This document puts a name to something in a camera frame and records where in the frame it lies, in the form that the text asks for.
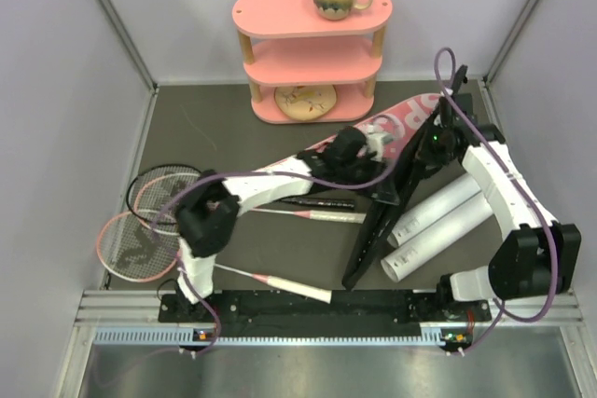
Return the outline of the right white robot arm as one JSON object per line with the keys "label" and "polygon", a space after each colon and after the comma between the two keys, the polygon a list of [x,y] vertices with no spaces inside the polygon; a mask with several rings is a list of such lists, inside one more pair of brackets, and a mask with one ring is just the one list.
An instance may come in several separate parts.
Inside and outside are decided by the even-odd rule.
{"label": "right white robot arm", "polygon": [[544,318],[555,296],[570,287],[581,243],[578,227],[560,223],[540,203],[494,125],[475,127],[468,118],[445,125],[433,113],[423,124],[417,158],[434,166],[458,160],[479,187],[502,236],[488,265],[440,278],[437,312],[454,320],[470,301],[492,300],[504,310],[510,300],[542,296],[544,305],[528,320]]}

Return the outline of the white shuttlecock tube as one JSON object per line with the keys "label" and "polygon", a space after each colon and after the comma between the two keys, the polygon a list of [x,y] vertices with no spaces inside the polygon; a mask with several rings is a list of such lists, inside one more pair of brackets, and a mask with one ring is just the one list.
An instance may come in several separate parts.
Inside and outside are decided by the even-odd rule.
{"label": "white shuttlecock tube", "polygon": [[393,248],[398,248],[479,192],[480,188],[477,182],[469,174],[460,176],[406,211],[389,235],[389,244]]}
{"label": "white shuttlecock tube", "polygon": [[404,280],[492,215],[487,200],[478,193],[385,256],[384,273],[393,282]]}

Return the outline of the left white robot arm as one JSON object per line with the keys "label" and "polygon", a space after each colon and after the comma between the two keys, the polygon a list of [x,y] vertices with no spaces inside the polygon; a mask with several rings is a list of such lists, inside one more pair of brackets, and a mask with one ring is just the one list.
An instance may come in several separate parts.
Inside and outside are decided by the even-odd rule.
{"label": "left white robot arm", "polygon": [[204,172],[174,209],[181,271],[179,308],[191,320],[211,311],[215,259],[228,245],[237,218],[278,199],[320,190],[380,190],[396,163],[388,147],[396,141],[376,125],[348,126],[311,148],[247,173]]}

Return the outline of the pink badminton racket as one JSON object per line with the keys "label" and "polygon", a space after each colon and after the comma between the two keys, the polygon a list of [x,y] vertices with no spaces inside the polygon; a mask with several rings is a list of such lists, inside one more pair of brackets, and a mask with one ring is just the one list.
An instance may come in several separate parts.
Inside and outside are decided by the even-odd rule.
{"label": "pink badminton racket", "polygon": [[[170,218],[166,225],[156,225],[153,228],[149,222],[131,212],[120,213],[111,218],[98,235],[98,258],[106,270],[122,280],[139,283],[157,280],[176,263],[174,251],[179,250],[179,235],[173,224],[174,220]],[[215,267],[252,278],[281,291],[331,303],[330,290],[217,263]]]}

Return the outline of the black Crossway racket bag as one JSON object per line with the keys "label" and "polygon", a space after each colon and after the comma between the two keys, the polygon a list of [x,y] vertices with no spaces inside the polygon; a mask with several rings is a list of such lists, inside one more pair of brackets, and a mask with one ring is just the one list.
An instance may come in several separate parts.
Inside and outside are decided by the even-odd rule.
{"label": "black Crossway racket bag", "polygon": [[435,110],[407,142],[368,208],[341,280],[344,289],[353,290],[367,272],[406,211],[418,184],[455,160],[463,144],[453,109],[440,96]]}

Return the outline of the black badminton racket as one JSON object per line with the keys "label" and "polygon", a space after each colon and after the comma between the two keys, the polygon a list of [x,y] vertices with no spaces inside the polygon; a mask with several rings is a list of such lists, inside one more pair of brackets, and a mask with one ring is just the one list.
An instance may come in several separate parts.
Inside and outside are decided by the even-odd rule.
{"label": "black badminton racket", "polygon": [[[127,208],[143,227],[151,229],[160,208],[200,177],[198,169],[185,164],[162,164],[147,169],[130,183],[126,194]],[[354,211],[354,199],[295,196],[277,199],[276,202],[298,206],[299,210],[289,212],[261,207],[257,211],[350,224],[360,224],[363,221],[363,214]]]}

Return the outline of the pink racket bag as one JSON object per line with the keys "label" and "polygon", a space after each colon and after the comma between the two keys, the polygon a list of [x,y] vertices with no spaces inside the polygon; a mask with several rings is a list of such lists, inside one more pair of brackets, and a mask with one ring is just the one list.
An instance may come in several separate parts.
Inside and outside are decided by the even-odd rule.
{"label": "pink racket bag", "polygon": [[[274,90],[260,102],[252,101],[254,112],[270,124],[280,124],[284,120],[294,124],[318,122],[346,122],[353,118],[361,121],[354,126],[347,126],[330,134],[317,144],[309,146],[286,158],[256,170],[257,174],[281,175],[291,178],[306,179],[310,182],[328,185],[327,162],[331,158],[364,158],[384,161],[387,168],[382,175],[363,186],[374,185],[391,174],[401,151],[421,127],[424,120],[435,110],[440,95],[424,93],[399,102],[379,114],[365,117],[373,105],[371,98],[363,96],[357,85],[335,87],[337,102],[326,115],[313,121],[297,121],[286,116],[274,101]],[[366,133],[385,130],[392,133],[396,140],[388,144],[382,159],[376,159],[367,151]]]}

